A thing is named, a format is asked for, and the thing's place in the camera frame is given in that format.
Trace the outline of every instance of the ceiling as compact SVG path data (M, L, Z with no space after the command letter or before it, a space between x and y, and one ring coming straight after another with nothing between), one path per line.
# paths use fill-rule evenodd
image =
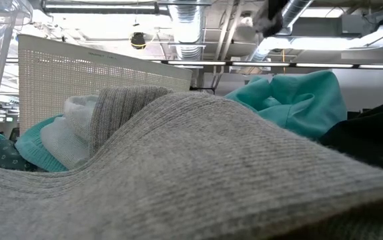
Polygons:
M206 24L204 32L204 59L213 59L218 39L220 38L220 23L226 10L226 0L213 0L206 7ZM244 11L255 12L262 5L261 1L246 0ZM315 0L311 7L304 12L303 17L339 17L351 7L358 10L361 7L367 11L383 9L383 0ZM23 26L14 32L8 58L17 58L16 35L20 33L36 35L48 39L110 51L123 55L131 55L142 59L173 59L175 47L171 19L168 16L155 15L102 15L102 14L66 14L54 13L50 16L36 10L33 24ZM245 20L239 24L230 45L228 57L246 57L258 46L258 38L249 27L243 27ZM144 32L147 42L143 50L134 49L129 42L133 32ZM321 63L383 63L383 50L367 51L309 51L284 49L272 51L268 57L271 61L292 62L321 62ZM1 93L17 92L17 65L8 64L5 68Z

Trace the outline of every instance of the pile of clothes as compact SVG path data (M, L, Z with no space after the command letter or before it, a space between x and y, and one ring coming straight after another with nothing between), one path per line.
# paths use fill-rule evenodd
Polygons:
M260 104L152 86L70 98L15 144L48 172L0 167L0 239L383 239L383 165L337 140L376 146L383 106L346 121L335 94L282 98L280 82L245 86L269 85Z

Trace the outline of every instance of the white pegboard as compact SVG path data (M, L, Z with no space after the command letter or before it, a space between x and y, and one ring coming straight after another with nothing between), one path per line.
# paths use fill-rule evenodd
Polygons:
M157 85L188 91L192 72L82 46L20 35L20 130L63 112L73 95L97 95L104 87Z

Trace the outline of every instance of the exposed ductwork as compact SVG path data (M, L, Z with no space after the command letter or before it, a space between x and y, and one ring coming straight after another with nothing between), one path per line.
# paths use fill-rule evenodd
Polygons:
M170 5L174 40L178 43L199 43L204 16L204 7L197 5ZM177 57L180 60L201 60L202 47L178 45Z
M300 15L312 4L313 0L291 0L282 11L284 19L284 29L291 32L292 25ZM269 54L270 49L266 49L264 40L260 43L254 53L248 58L249 61L263 61Z

